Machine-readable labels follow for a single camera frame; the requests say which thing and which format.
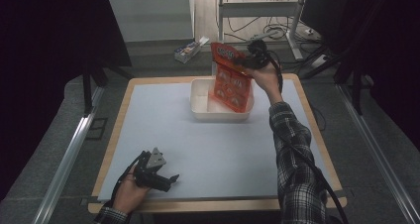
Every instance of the wooden frame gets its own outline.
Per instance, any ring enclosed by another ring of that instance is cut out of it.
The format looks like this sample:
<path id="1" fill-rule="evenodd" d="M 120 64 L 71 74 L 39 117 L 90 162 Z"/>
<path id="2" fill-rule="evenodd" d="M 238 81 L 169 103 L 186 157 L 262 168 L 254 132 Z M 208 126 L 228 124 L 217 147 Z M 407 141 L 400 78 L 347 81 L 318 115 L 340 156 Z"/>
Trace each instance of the wooden frame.
<path id="1" fill-rule="evenodd" d="M 139 84 L 158 84 L 158 83 L 189 83 L 195 78 L 206 78 L 197 76 L 186 76 L 186 77 L 154 77 L 154 78 L 134 78 L 131 79 L 127 87 L 126 93 L 123 98 L 123 102 L 118 113 L 117 120 L 114 125 L 108 148 L 106 150 L 104 160 L 102 162 L 101 169 L 98 173 L 95 186 L 92 191 L 92 196 L 96 197 L 102 187 L 102 183 L 108 172 L 109 166 L 111 165 L 112 158 L 114 156 L 115 149 L 119 140 L 120 132 L 124 123 L 124 119 L 127 113 L 131 101 L 131 95 L 134 87 Z M 297 90 L 299 99 L 302 103 L 303 109 L 307 116 L 309 126 L 311 127 L 313 139 L 318 144 L 319 152 L 323 158 L 326 169 L 328 170 L 331 178 L 331 185 L 334 191 L 342 191 L 340 181 L 337 177 L 336 171 L 334 170 L 327 148 L 325 147 L 324 140 L 322 139 L 318 125 L 316 124 L 315 118 L 312 114 L 309 102 L 306 99 L 302 85 L 299 78 L 292 73 L 285 73 L 283 79 L 293 80 L 294 86 Z M 347 198 L 343 195 L 339 197 L 342 206 L 347 205 Z M 102 203 L 89 203 L 88 210 L 91 213 L 98 213 Z M 329 197 L 328 208 L 334 208 L 335 204 Z M 260 200 L 218 200 L 218 201 L 145 201 L 139 208 L 139 211 L 144 213 L 164 213 L 164 212 L 198 212 L 198 211 L 255 211 L 255 210 L 278 210 L 278 200 L 272 199 L 260 199 Z"/>

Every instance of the snack bag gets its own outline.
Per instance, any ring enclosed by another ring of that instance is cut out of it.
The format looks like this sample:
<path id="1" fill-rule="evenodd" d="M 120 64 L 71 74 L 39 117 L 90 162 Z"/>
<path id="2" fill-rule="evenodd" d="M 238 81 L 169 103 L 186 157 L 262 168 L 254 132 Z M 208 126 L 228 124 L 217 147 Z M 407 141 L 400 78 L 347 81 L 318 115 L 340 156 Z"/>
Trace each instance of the snack bag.
<path id="1" fill-rule="evenodd" d="M 212 43 L 211 52 L 216 69 L 214 87 L 210 89 L 209 96 L 235 112 L 245 112 L 252 93 L 252 78 L 242 66 L 234 64 L 234 59 L 245 55 L 221 43 Z"/>

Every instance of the metal rail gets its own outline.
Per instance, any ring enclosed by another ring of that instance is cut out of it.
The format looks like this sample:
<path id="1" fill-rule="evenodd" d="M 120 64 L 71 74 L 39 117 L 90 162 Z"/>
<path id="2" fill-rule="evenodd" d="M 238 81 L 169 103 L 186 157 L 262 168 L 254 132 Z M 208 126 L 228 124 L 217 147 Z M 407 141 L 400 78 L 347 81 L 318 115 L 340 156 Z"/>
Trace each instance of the metal rail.
<path id="1" fill-rule="evenodd" d="M 417 211 L 416 206 L 413 203 L 410 195 L 405 189 L 402 182 L 399 180 L 385 155 L 382 152 L 379 144 L 371 133 L 368 124 L 365 122 L 363 116 L 360 116 L 356 109 L 353 107 L 351 102 L 351 95 L 347 85 L 337 85 L 337 89 L 340 91 L 343 101 L 346 104 L 347 109 L 350 112 L 350 115 L 353 118 L 356 126 L 358 127 L 359 132 L 367 144 L 367 147 L 370 151 L 370 155 L 376 162 L 377 167 L 382 173 L 383 178 L 385 179 L 386 184 L 388 185 L 390 191 L 392 192 L 396 202 L 399 205 L 399 208 L 402 211 L 402 214 L 407 219 L 407 223 L 418 224 L 420 223 L 420 216 Z"/>
<path id="2" fill-rule="evenodd" d="M 105 89 L 102 87 L 97 87 L 95 89 L 95 92 L 92 96 L 92 112 L 87 117 L 84 117 L 80 120 L 73 138 L 68 145 L 67 151 L 65 152 L 64 157 L 62 158 L 62 161 L 55 172 L 52 183 L 50 184 L 50 187 L 44 196 L 43 202 L 41 203 L 40 208 L 38 209 L 35 218 L 32 221 L 33 224 L 49 223 L 56 203 L 58 202 L 59 196 L 61 195 L 64 185 L 77 158 L 78 152 L 80 151 L 80 147 L 83 144 L 87 131 L 89 130 L 89 126 L 95 117 L 96 110 L 104 90 Z"/>

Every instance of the plaid shirt sleeve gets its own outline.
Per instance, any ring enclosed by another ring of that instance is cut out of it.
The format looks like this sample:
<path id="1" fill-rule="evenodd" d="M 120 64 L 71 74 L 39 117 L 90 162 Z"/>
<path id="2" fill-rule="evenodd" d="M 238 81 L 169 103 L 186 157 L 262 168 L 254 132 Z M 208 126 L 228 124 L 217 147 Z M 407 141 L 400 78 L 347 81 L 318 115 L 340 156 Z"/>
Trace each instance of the plaid shirt sleeve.
<path id="1" fill-rule="evenodd" d="M 94 224 L 123 224 L 126 223 L 127 214 L 104 205 L 99 211 Z"/>
<path id="2" fill-rule="evenodd" d="M 282 223 L 325 223 L 326 192 L 312 169 L 285 143 L 291 144 L 309 160 L 311 133 L 295 117 L 285 102 L 269 108 L 277 162 L 278 200 Z"/>

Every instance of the white bowl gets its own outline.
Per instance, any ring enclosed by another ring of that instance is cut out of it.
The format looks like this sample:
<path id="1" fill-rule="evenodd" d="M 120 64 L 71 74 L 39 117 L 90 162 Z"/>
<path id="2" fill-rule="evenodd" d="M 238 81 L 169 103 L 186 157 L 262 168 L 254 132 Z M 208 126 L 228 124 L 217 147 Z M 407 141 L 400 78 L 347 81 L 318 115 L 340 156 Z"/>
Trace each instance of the white bowl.
<path id="1" fill-rule="evenodd" d="M 194 117 L 202 121 L 233 122 L 245 121 L 250 116 L 254 106 L 254 96 L 250 93 L 246 112 L 237 113 L 225 104 L 208 96 L 209 89 L 214 85 L 214 78 L 197 78 L 191 82 L 189 98 Z"/>

